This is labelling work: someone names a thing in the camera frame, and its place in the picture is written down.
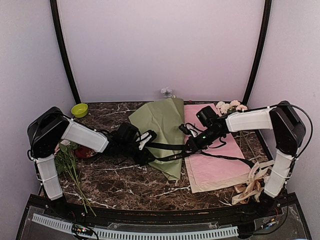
pink paper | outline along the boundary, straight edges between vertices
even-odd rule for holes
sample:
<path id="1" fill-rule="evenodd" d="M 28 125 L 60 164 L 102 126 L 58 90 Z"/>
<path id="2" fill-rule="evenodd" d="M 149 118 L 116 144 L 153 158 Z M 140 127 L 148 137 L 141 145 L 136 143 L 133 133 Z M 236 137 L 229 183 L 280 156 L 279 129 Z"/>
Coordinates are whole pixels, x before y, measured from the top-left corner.
<path id="1" fill-rule="evenodd" d="M 200 130 L 205 130 L 206 128 L 202 126 L 198 120 L 196 113 L 202 108 L 210 105 L 213 110 L 220 114 L 216 109 L 214 104 L 195 104 L 195 105 L 185 105 L 184 106 L 184 118 L 186 123 L 195 124 Z M 216 149 L 207 149 L 204 152 L 212 155 L 223 155 L 229 157 L 244 158 L 238 144 L 231 134 L 228 134 L 226 138 L 223 139 L 226 141 L 226 145 Z M 213 142 L 211 147 L 220 145 L 220 141 L 217 139 Z M 228 181 L 222 186 L 233 186 L 238 184 L 237 181 L 234 181 L 239 176 L 244 176 L 250 171 L 250 167 L 243 163 L 240 160 L 227 160 L 224 158 L 216 158 L 210 156 L 204 156 L 201 154 L 195 154 L 189 157 L 189 164 L 187 164 L 188 175 L 191 178 L 194 178 L 194 181 L 190 181 L 191 189 L 193 184 L 210 186 L 207 183 L 223 183 Z"/>

pink flower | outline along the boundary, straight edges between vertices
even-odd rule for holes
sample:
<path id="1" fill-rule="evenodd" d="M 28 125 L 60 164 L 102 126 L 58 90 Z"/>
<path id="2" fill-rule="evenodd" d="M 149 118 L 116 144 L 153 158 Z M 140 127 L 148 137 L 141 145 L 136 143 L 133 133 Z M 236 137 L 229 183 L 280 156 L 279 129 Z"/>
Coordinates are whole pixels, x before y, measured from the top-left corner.
<path id="1" fill-rule="evenodd" d="M 230 102 L 231 107 L 239 106 L 241 103 L 238 100 L 233 100 Z"/>
<path id="2" fill-rule="evenodd" d="M 62 145 L 65 145 L 65 146 L 69 146 L 70 145 L 70 141 L 69 140 L 62 140 L 61 142 L 60 142 Z"/>
<path id="3" fill-rule="evenodd" d="M 229 103 L 225 103 L 220 107 L 220 112 L 222 114 L 226 114 L 228 112 L 229 108 L 230 108 L 230 104 Z"/>
<path id="4" fill-rule="evenodd" d="M 237 111 L 245 111 L 245 110 L 248 110 L 248 108 L 247 108 L 247 106 L 245 106 L 245 105 L 242 105 L 242 104 L 240 104 L 239 106 L 237 106 L 236 108 L 235 108 L 235 110 L 237 110 Z"/>
<path id="5" fill-rule="evenodd" d="M 220 109 L 223 104 L 226 104 L 226 103 L 225 103 L 224 101 L 220 101 L 220 102 L 218 102 L 218 103 L 215 105 L 215 107 L 216 107 L 217 109 Z"/>
<path id="6" fill-rule="evenodd" d="M 60 151 L 60 148 L 59 148 L 59 143 L 56 145 L 55 149 L 54 149 L 54 154 L 53 156 L 56 156 L 57 155 L 57 152 Z"/>

black metal pole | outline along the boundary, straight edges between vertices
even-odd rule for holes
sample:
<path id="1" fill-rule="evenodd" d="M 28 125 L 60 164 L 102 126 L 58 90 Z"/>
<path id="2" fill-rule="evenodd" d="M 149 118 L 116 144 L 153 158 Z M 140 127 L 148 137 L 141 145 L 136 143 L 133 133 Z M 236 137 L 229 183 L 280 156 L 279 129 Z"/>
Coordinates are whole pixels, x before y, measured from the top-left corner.
<path id="1" fill-rule="evenodd" d="M 72 91 L 74 101 L 76 104 L 80 104 L 81 103 L 80 96 L 79 96 L 79 93 L 77 90 L 74 76 L 71 71 L 69 58 L 68 58 L 68 54 L 67 54 L 67 49 L 66 49 L 66 45 L 65 45 L 65 41 L 64 41 L 64 36 L 62 33 L 57 0 L 50 0 L 50 4 L 51 4 L 51 12 L 52 12 L 52 18 L 53 18 L 56 39 L 58 41 L 58 45 L 60 48 L 60 54 L 61 54 L 61 58 L 63 61 L 65 73 L 66 73 L 66 76 L 69 81 L 69 85 L 70 85 L 70 88 Z"/>
<path id="2" fill-rule="evenodd" d="M 246 90 L 242 100 L 242 104 L 244 105 L 248 104 L 248 101 L 256 80 L 262 52 L 265 45 L 266 35 L 267 35 L 267 29 L 268 29 L 268 23 L 269 23 L 270 11 L 271 11 L 271 3 L 272 3 L 272 0 L 265 0 L 264 2 L 264 10 L 263 10 L 259 40 L 256 47 L 256 52 L 253 60 L 250 77 L 249 77 L 248 84 L 246 86 Z"/>

camera strap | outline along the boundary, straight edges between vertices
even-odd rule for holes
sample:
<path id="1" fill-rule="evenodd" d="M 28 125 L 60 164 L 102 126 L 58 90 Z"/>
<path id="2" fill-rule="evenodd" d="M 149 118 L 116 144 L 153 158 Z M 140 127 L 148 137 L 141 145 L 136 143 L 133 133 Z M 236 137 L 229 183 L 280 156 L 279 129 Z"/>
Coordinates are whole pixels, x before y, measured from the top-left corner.
<path id="1" fill-rule="evenodd" d="M 184 159 L 186 157 L 191 156 L 191 154 L 185 152 L 186 146 L 185 145 L 174 145 L 174 144 L 164 144 L 164 143 L 158 143 L 158 142 L 148 142 L 145 144 L 146 147 L 154 148 L 154 149 L 164 149 L 164 150 L 173 150 L 173 151 L 182 151 L 181 153 L 173 154 L 166 157 L 156 158 L 158 161 L 162 162 L 170 162 L 178 159 Z M 239 158 L 239 157 L 233 157 L 233 156 L 223 156 L 223 155 L 212 155 L 210 153 L 206 152 L 199 152 L 199 154 L 213 157 L 213 158 L 219 158 L 219 159 L 227 159 L 227 160 L 239 160 L 245 164 L 247 164 L 250 168 L 252 168 L 255 164 L 248 159 L 245 158 Z"/>

small bowl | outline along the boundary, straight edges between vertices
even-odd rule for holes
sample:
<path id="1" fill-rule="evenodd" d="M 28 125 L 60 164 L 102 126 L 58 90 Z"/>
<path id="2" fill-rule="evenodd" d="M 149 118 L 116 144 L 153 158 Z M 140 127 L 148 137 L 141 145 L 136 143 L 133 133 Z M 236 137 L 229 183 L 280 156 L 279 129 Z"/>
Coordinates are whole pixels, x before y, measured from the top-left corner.
<path id="1" fill-rule="evenodd" d="M 85 103 L 77 104 L 71 109 L 71 113 L 77 119 L 83 118 L 88 113 L 88 105 Z"/>

